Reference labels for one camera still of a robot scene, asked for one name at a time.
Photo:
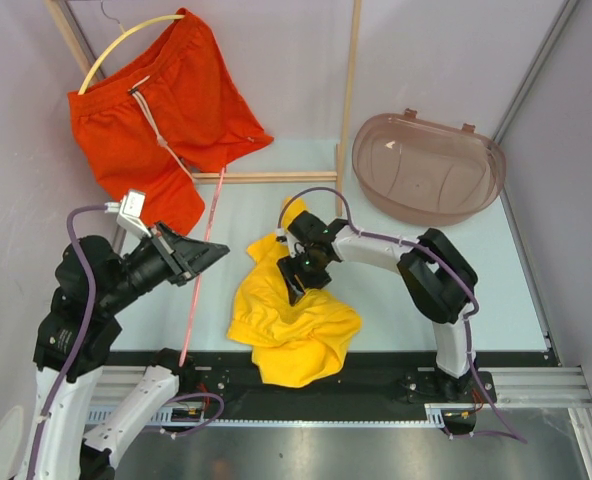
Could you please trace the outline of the pink wire hanger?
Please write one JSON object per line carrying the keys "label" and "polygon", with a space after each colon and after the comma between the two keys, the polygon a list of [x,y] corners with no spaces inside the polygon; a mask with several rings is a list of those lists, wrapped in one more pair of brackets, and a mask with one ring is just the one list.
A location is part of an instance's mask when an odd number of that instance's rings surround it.
{"label": "pink wire hanger", "polygon": [[[221,194],[221,190],[222,190],[222,186],[224,183],[224,178],[225,178],[226,172],[227,172],[226,167],[223,167],[220,170],[217,186],[215,187],[215,190],[212,195],[212,200],[211,200],[208,219],[207,219],[207,225],[206,225],[206,229],[205,229],[205,235],[204,235],[204,239],[203,239],[204,243],[210,242],[215,212],[217,209],[217,204],[218,204],[219,197]],[[198,303],[198,298],[199,298],[200,288],[201,288],[202,273],[204,272],[206,265],[204,263],[202,263],[202,264],[200,264],[200,267],[201,267],[201,270],[199,270],[197,272],[197,275],[196,275],[194,282],[193,282],[194,287],[193,287],[191,305],[190,305],[190,310],[189,310],[189,315],[188,315],[187,328],[186,328],[186,332],[185,332],[183,347],[181,349],[179,359],[178,359],[178,366],[179,367],[183,367],[186,363],[186,360],[188,357],[188,352],[189,352],[189,347],[190,347],[190,342],[191,342],[191,336],[192,336],[193,329],[194,329],[197,303]]]}

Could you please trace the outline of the yellow shorts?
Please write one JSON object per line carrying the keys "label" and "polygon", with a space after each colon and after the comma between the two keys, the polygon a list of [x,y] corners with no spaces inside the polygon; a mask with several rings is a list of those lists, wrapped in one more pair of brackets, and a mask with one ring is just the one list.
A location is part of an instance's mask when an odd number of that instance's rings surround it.
{"label": "yellow shorts", "polygon": [[274,233],[250,244],[255,266],[236,291],[227,337],[252,348],[265,384],[302,388],[343,368],[360,315],[326,290],[292,306],[277,262],[288,254]]}

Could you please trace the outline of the orange shorts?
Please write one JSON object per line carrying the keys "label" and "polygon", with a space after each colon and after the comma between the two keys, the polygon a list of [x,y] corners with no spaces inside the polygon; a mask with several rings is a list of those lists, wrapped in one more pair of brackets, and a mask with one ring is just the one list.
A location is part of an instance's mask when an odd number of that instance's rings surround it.
{"label": "orange shorts", "polygon": [[143,192],[145,224],[187,234],[205,210],[191,173],[218,173],[273,138],[234,85],[210,27],[178,13],[131,63],[68,101],[98,184],[115,200]]}

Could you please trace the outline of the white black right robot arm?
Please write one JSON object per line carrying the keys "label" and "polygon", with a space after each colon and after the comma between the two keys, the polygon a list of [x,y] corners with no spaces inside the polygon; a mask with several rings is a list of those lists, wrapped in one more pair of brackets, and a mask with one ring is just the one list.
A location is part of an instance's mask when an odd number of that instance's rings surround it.
{"label": "white black right robot arm", "polygon": [[360,230],[347,219],[325,224],[303,211],[276,235],[288,248],[277,266],[292,306],[306,292],[322,290],[331,282],[327,267],[332,262],[361,263],[399,274],[417,310],[432,322],[439,394],[460,401],[472,391],[475,353],[464,309],[475,304],[478,276],[441,231],[430,228],[410,241]]}

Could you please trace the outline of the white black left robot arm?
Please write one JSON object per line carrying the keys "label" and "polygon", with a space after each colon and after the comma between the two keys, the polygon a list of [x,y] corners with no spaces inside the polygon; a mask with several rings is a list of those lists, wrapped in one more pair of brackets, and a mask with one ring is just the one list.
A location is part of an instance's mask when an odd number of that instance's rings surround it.
{"label": "white black left robot arm", "polygon": [[95,386],[122,331],[117,315],[164,282],[193,281],[229,251],[162,222],[125,256],[102,236],[72,238],[55,271],[59,286],[50,311],[38,328],[36,423],[18,478],[111,479],[160,407],[173,398],[199,396],[194,362],[180,365],[179,351],[164,348],[108,422],[84,431]]}

